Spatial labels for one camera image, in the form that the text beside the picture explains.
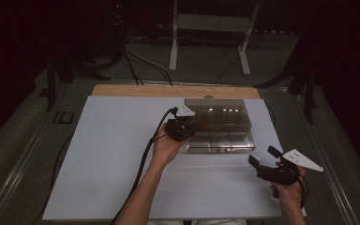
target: white tracker marker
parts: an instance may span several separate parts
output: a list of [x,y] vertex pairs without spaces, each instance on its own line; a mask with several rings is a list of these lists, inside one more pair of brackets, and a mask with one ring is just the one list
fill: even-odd
[[298,166],[309,168],[314,171],[323,172],[323,167],[317,165],[317,163],[311,161],[308,157],[305,157],[296,149],[293,149],[292,151],[283,154],[282,157]]
[[185,105],[176,106],[177,116],[194,116],[195,112]]

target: transparent acrylic box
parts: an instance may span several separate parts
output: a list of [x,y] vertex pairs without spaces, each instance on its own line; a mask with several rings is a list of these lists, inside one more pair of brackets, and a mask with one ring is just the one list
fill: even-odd
[[203,124],[189,142],[189,153],[242,153],[255,148],[242,99],[187,98],[185,105],[195,112],[193,121]]

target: hand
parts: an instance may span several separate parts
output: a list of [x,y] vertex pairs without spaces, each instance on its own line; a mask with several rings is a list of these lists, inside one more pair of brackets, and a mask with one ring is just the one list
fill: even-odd
[[[306,170],[297,166],[299,173],[303,176]],[[291,224],[305,224],[305,220],[301,211],[300,201],[303,198],[300,185],[296,182],[290,186],[282,186],[277,183],[271,183],[272,191],[277,190],[279,194],[279,208],[282,215],[289,220]]]
[[171,139],[165,132],[165,126],[166,124],[163,124],[162,128],[155,137],[156,141],[154,142],[152,163],[156,163],[160,166],[166,166],[174,160],[180,147],[189,141],[184,140],[182,142],[178,142]]

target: electrical cord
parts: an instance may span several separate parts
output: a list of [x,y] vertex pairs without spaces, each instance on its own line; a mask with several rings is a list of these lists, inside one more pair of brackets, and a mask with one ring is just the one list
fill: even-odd
[[277,123],[277,119],[276,119],[276,115],[274,114],[273,109],[271,108],[271,106],[269,104],[267,104],[267,102],[265,102],[265,105],[267,106],[268,112],[270,114],[271,117],[271,122],[273,123],[274,128],[276,127],[276,123]]
[[[74,136],[74,134],[69,135],[69,137],[66,139],[66,141],[61,145],[60,151],[57,154],[56,160],[54,162],[54,168],[53,168],[52,179],[51,179],[51,186],[49,187],[48,196],[50,196],[52,191],[53,191],[53,187],[54,187],[54,183],[55,183],[55,177],[56,177],[56,174],[57,174],[57,168],[58,168],[58,164],[59,164],[59,159],[62,156],[67,143],[72,139],[73,136]],[[36,224],[38,222],[38,220],[40,219],[40,217],[42,216],[43,212],[45,212],[45,209],[46,209],[46,206],[48,205],[48,202],[49,202],[49,198],[46,200],[46,202],[43,205],[40,212],[37,214],[37,216],[31,222],[32,225]]]
[[299,178],[298,179],[298,183],[302,189],[302,201],[301,201],[301,205],[302,205],[302,208],[304,207],[304,205],[306,204],[306,201],[307,201],[307,198],[308,198],[308,194],[309,194],[309,186],[308,186],[308,182],[306,180],[306,177],[302,174],[300,174],[300,176],[303,178],[303,181],[304,183],[306,184],[306,188],[304,188],[303,186],[303,182],[302,180]]
[[132,61],[132,62],[138,63],[138,64],[142,64],[142,65],[145,65],[145,66],[149,66],[149,67],[156,68],[156,69],[165,77],[165,72],[162,71],[161,69],[159,69],[158,67],[155,67],[154,65],[145,63],[144,61],[137,61],[137,60],[131,59],[131,58],[129,58],[129,60]]
[[138,59],[140,59],[140,60],[142,60],[142,61],[144,61],[144,62],[146,62],[146,63],[148,63],[148,64],[150,64],[150,65],[152,65],[154,68],[156,68],[156,69],[158,69],[158,70],[161,70],[161,72],[163,71],[163,74],[166,75],[166,76],[164,75],[164,77],[165,77],[166,79],[168,79],[169,84],[170,84],[171,86],[173,86],[172,80],[175,81],[175,78],[169,73],[169,71],[168,71],[165,67],[163,67],[163,66],[161,66],[161,65],[159,65],[159,64],[156,64],[156,63],[154,63],[154,62],[152,62],[152,61],[150,61],[150,60],[148,60],[148,59],[145,59],[145,58],[137,55],[136,53],[132,52],[132,51],[129,49],[128,46],[125,46],[125,51],[126,51],[127,53],[130,53],[131,55],[135,56],[136,58],[138,58]]
[[133,68],[133,66],[132,66],[131,63],[130,63],[130,59],[129,59],[127,53],[124,52],[123,55],[124,55],[125,59],[127,59],[128,66],[129,66],[129,68],[130,68],[131,75],[132,75],[134,81],[136,82],[136,84],[139,85],[139,82],[138,82],[138,81],[140,81],[140,83],[141,83],[142,85],[144,85],[143,80],[140,79],[140,78],[136,75],[136,73],[134,72],[134,68]]
[[220,72],[220,74],[218,74],[217,76],[216,76],[216,79],[215,79],[215,83],[217,84],[217,86],[221,86],[221,85],[223,85],[223,75],[224,75],[224,73],[228,70],[228,69],[230,69],[230,68],[232,68],[234,65],[236,65],[236,64],[238,64],[238,62],[241,60],[241,58],[240,57],[238,57],[238,59],[235,61],[235,62],[230,62],[230,64],[228,65],[228,66],[226,66],[223,70],[221,70],[221,72]]
[[153,137],[150,139],[150,141],[148,142],[147,146],[145,147],[145,150],[142,154],[142,160],[140,161],[140,166],[139,166],[139,170],[137,172],[136,175],[136,179],[134,180],[133,186],[129,192],[129,194],[127,195],[127,199],[125,200],[124,204],[122,205],[121,209],[118,211],[118,213],[115,215],[115,217],[113,218],[111,224],[114,224],[115,221],[118,219],[119,214],[122,212],[122,209],[124,208],[125,204],[128,202],[128,199],[130,198],[130,196],[133,194],[133,192],[135,191],[136,187],[139,185],[140,182],[140,178],[142,177],[142,173],[143,173],[143,169],[144,169],[144,164],[145,164],[145,160],[147,159],[148,153],[150,151],[151,145],[158,139],[163,138],[165,135],[162,135],[160,137],[157,137],[157,134],[159,132],[160,127],[163,124],[163,121],[166,119],[166,116],[168,116],[169,113],[172,113],[175,110],[175,108],[169,109],[167,112],[165,112],[165,114],[163,115],[162,119],[160,120],[156,131],[154,132]]

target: white table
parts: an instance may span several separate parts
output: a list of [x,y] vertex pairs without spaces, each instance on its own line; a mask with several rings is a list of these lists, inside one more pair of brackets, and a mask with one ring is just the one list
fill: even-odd
[[[245,103],[257,146],[251,154],[274,166],[267,148],[281,147],[264,101]],[[89,97],[43,219],[112,219],[162,115],[181,104],[181,97]],[[189,155],[186,147],[165,169],[150,214],[151,219],[271,217],[280,217],[278,201],[269,183],[256,177],[248,154]]]

